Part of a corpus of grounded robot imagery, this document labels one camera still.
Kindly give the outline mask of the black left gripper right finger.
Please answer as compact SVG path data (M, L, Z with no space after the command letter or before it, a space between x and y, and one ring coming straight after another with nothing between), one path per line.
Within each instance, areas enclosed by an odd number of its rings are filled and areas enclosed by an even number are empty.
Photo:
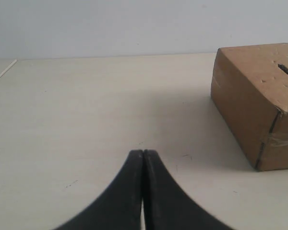
M143 202L147 230L223 230L225 224L195 203L176 183L158 152L143 153Z

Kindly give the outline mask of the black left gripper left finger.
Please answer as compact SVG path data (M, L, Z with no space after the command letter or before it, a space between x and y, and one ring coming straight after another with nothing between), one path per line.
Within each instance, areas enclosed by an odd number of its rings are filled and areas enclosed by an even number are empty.
M58 230L139 230L143 151L132 150L121 170L88 207Z

